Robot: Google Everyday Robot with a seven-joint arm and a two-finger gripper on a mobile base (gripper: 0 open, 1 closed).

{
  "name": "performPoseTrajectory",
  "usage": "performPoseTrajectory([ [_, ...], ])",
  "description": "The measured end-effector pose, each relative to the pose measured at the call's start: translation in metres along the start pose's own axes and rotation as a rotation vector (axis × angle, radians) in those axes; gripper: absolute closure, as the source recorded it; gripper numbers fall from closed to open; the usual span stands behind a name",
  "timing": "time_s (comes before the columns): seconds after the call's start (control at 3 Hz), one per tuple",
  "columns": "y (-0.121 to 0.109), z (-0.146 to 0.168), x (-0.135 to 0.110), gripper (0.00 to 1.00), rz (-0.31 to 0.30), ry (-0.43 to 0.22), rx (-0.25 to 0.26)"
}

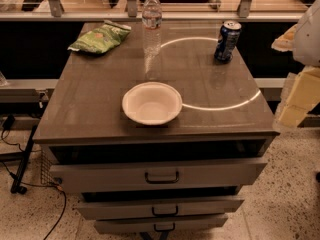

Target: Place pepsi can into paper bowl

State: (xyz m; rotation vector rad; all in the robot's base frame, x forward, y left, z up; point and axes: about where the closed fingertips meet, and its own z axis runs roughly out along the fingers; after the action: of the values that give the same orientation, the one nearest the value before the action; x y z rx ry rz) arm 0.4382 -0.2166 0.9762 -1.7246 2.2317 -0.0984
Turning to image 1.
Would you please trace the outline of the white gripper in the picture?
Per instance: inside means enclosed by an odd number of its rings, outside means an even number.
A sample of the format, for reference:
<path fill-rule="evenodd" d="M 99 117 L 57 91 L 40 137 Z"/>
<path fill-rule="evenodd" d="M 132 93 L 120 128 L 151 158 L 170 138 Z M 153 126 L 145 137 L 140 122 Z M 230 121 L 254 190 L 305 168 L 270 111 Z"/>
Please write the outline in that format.
<path fill-rule="evenodd" d="M 277 116 L 279 124 L 297 127 L 320 103 L 320 0 L 307 9 L 297 25 L 276 38 L 271 48 L 293 50 L 294 60 L 307 65 L 297 75 L 288 75 Z"/>

